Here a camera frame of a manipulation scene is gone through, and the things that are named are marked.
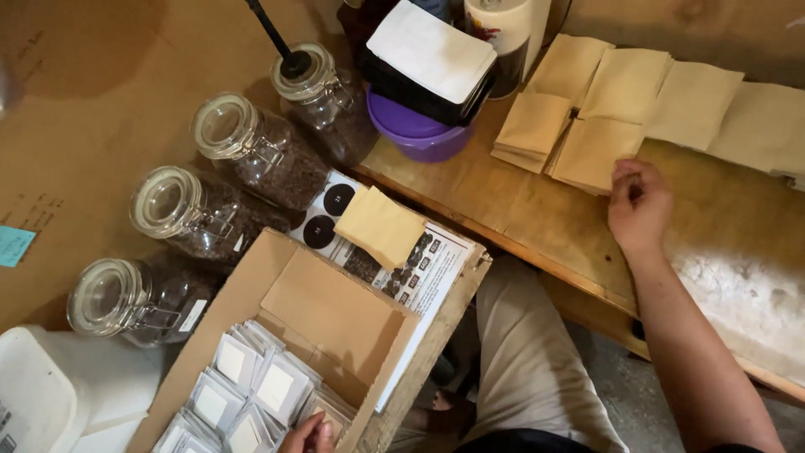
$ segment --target white plastic container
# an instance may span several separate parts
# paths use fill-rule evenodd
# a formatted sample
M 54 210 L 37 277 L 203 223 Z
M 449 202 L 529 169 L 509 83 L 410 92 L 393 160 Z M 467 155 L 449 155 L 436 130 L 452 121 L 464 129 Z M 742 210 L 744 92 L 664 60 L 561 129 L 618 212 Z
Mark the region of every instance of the white plastic container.
M 120 338 L 39 326 L 7 331 L 0 335 L 0 451 L 125 452 L 154 400 L 163 362 L 162 349 Z

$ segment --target jar lid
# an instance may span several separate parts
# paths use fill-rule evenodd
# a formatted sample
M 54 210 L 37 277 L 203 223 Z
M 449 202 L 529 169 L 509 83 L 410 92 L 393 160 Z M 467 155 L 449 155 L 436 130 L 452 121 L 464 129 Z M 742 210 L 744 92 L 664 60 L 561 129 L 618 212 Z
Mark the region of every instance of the jar lid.
M 204 157 L 228 159 L 240 154 L 252 139 L 259 116 L 257 108 L 240 94 L 219 93 L 199 107 L 190 132 Z
M 154 239 L 180 233 L 201 200 L 201 182 L 189 171 L 173 166 L 148 173 L 131 197 L 129 217 L 134 228 Z
M 271 83 L 283 98 L 303 101 L 316 96 L 336 76 L 332 55 L 318 43 L 295 43 L 289 46 L 292 52 L 306 52 L 311 57 L 310 68 L 295 79 L 286 79 L 280 71 L 283 58 L 278 56 L 271 66 Z
M 142 275 L 126 260 L 104 258 L 81 273 L 70 294 L 67 320 L 76 332 L 107 337 L 134 321 L 134 308 L 142 304 Z
M 366 97 L 369 104 L 369 115 L 387 135 L 395 135 L 406 139 L 429 139 L 452 129 L 425 115 L 418 114 L 397 102 L 372 92 Z

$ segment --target foot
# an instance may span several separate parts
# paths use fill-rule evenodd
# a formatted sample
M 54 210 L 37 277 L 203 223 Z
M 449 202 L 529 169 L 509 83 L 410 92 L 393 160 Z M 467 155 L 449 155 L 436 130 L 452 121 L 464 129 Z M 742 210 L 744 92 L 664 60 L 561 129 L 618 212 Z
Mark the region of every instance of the foot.
M 461 435 L 474 422 L 474 403 L 447 390 L 438 390 L 432 409 L 412 408 L 403 424 L 428 433 Z

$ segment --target hand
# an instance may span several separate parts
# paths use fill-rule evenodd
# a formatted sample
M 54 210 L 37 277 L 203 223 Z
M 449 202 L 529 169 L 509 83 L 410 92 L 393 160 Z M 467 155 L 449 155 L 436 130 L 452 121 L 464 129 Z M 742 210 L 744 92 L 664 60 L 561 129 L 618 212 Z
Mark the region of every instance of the hand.
M 332 422 L 322 423 L 324 412 L 319 412 L 285 435 L 278 453 L 333 453 L 336 450 L 332 438 Z
M 612 181 L 609 229 L 626 259 L 662 254 L 674 197 L 657 168 L 636 159 L 618 160 Z

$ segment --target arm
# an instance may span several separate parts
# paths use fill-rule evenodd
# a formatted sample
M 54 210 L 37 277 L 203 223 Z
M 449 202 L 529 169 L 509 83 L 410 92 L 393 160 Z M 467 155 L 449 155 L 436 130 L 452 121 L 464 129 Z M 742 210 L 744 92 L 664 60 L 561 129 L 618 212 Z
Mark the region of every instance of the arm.
M 656 168 L 617 162 L 609 227 L 634 275 L 651 360 L 685 449 L 738 443 L 784 453 L 758 392 L 664 255 L 672 204 Z

